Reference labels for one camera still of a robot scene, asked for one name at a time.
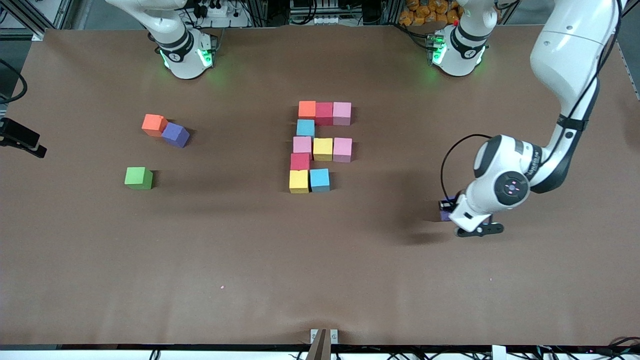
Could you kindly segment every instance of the yellow cube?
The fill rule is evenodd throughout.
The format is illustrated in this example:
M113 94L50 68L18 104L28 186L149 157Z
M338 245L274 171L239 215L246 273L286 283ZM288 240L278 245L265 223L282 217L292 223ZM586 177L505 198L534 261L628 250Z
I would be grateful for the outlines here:
M309 193L309 170L289 171L289 191L291 193Z
M331 161L333 159L333 139L314 138L314 161Z

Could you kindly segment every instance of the orange cube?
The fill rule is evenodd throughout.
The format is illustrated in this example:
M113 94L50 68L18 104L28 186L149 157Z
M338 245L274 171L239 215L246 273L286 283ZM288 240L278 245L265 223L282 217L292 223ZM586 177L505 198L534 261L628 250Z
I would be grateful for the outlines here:
M314 120L316 118L316 102L300 101L298 104L298 119Z
M146 114L142 122L142 130L149 136L162 137L162 132L169 122L162 115Z

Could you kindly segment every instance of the pink cube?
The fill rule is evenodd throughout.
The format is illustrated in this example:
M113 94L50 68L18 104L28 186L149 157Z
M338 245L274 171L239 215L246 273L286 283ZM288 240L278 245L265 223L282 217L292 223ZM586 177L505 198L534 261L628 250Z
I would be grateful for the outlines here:
M294 136L293 137L293 153L308 154L311 158L311 136Z
M349 138L333 139L333 160L337 163L351 162L353 140Z
M350 102L334 102L333 103L333 125L342 125L342 126L351 125L351 103Z
M307 154L291 154L291 166L289 170L310 170L311 169L311 159L307 156Z
M318 126L333 125L333 103L332 102L316 103L316 125Z

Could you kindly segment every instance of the blue cube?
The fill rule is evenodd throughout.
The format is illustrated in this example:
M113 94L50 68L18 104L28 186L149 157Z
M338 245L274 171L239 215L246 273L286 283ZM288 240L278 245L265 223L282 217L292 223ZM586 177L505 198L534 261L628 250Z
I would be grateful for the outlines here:
M329 169L315 168L311 170L311 191L316 193L329 191Z
M162 132L162 137L173 146L184 147L189 140L189 132L184 127L170 122Z
M298 127L296 128L296 136L316 136L316 122L313 120L298 119Z

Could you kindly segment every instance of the foam cube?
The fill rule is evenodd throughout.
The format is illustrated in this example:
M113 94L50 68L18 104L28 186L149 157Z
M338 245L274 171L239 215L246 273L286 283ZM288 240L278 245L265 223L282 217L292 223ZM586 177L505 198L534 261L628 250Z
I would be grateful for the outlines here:
M333 160L337 163L350 163L352 147L353 140L350 138L333 139Z
M316 119L316 102L300 101L298 103L298 119Z
M296 136L311 136L313 138L315 135L316 127L313 120L298 119Z
M333 103L333 125L342 125L342 126L351 125L351 103L350 102L334 102Z
M320 193L329 191L329 169L315 168L311 170L311 191Z
M311 159L311 136L294 136L293 153L308 154Z
M309 193L309 170L289 171L289 191L291 193Z
M309 170L311 169L311 159L307 154L291 154L291 166L289 170Z
M189 132L184 127L170 122L162 132L162 137L170 145L184 147L189 140Z
M169 122L162 115L146 114L142 130L149 136L159 138Z
M124 185L133 190L149 190L153 179L154 173L145 167L128 167Z
M333 125L333 103L332 102L316 103L316 125L317 126Z
M449 218L449 215L451 215L450 212L440 210L440 221L451 221L451 219Z
M331 161L333 158L333 139L332 138L315 138L314 139L314 160L315 161Z

